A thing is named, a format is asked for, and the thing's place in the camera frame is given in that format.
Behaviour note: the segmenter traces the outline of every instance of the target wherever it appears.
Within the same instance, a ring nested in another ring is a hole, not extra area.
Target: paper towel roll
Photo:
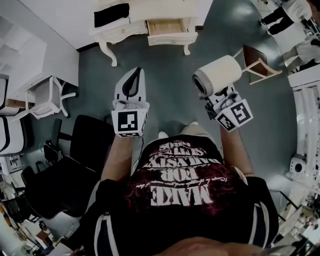
[[[209,97],[237,81],[242,75],[238,62],[226,55],[201,68],[192,76],[202,97]]]

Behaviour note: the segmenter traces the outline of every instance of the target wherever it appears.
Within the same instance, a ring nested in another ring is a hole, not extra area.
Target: wooden drawer
[[[155,45],[188,45],[196,41],[198,33],[188,32],[183,19],[148,20],[148,41]]]
[[[101,35],[106,42],[118,43],[129,36],[147,33],[146,23],[144,21],[137,21],[102,32]]]

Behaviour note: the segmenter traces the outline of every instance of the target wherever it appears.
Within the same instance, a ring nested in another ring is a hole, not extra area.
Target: graphic print on shirt
[[[207,155],[192,142],[160,144],[127,185],[125,199],[129,208],[149,212],[158,207],[198,206],[203,213],[219,214],[235,194],[235,180],[242,181],[238,174]]]

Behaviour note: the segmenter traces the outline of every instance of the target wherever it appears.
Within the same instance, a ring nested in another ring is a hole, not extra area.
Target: gray floor
[[[111,60],[99,47],[80,54],[79,88],[67,91],[79,92],[79,98],[67,99],[65,104],[71,114],[66,119],[62,113],[40,120],[32,118],[35,134],[33,151],[39,143],[50,139],[53,122],[61,118],[62,132],[72,133],[78,115],[102,119],[112,110],[114,88],[117,81],[129,70],[140,66],[145,71],[146,96],[150,103],[149,118],[144,132],[145,145],[157,137],[159,131],[176,135],[183,126],[198,121],[218,142],[219,126],[211,121],[205,111],[205,102],[198,98],[192,82],[192,74],[199,67],[224,55],[234,55],[243,44],[257,48],[267,55],[274,69],[283,69],[284,62],[275,40],[258,25],[258,11],[250,0],[214,0],[204,30],[196,42],[189,46],[191,55],[184,56],[183,47],[176,45],[148,46],[146,35],[138,35],[110,45],[118,60],[111,67]],[[243,57],[237,58],[243,63]],[[250,155],[256,175],[264,178],[269,187],[289,192],[290,182],[283,176],[288,171],[291,156],[296,151],[297,125],[293,91],[287,71],[255,85],[249,85],[251,77],[244,73],[234,85],[245,98],[254,119],[240,131]],[[41,159],[37,150],[25,156],[29,161]],[[279,197],[272,193],[277,208]]]

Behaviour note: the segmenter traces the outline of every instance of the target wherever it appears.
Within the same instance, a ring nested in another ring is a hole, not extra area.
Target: curved desk leg
[[[109,56],[109,57],[112,59],[112,64],[111,64],[111,66],[112,66],[112,67],[116,67],[116,66],[118,65],[118,63],[117,63],[117,58],[116,58],[116,56],[114,55],[114,53],[108,48],[107,42],[106,42],[105,40],[103,40],[100,35],[99,35],[99,36],[97,35],[97,36],[95,37],[95,40],[96,40],[97,43],[99,43],[99,46],[100,46],[101,51],[102,51],[105,55]]]
[[[183,50],[184,50],[184,55],[190,55],[190,51],[188,49],[189,44],[185,44],[183,46]]]

